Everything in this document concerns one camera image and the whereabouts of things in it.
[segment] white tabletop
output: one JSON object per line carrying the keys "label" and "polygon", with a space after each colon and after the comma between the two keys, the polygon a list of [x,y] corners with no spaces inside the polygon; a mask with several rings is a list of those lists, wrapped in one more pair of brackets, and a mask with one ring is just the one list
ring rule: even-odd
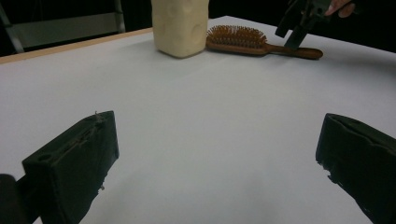
{"label": "white tabletop", "polygon": [[148,33],[0,64],[0,172],[21,178],[24,158],[113,110],[120,158],[81,223],[371,223],[315,152],[326,113],[396,136],[395,54],[314,35],[302,47],[324,56],[180,60]]}

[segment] hand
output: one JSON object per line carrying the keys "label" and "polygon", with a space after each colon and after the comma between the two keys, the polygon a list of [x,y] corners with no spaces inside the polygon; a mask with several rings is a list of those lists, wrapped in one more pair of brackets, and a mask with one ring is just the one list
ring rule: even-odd
{"label": "hand", "polygon": [[355,6],[354,3],[351,3],[351,0],[332,0],[329,9],[325,12],[325,16],[330,16],[338,10],[338,16],[345,18],[352,14]]}

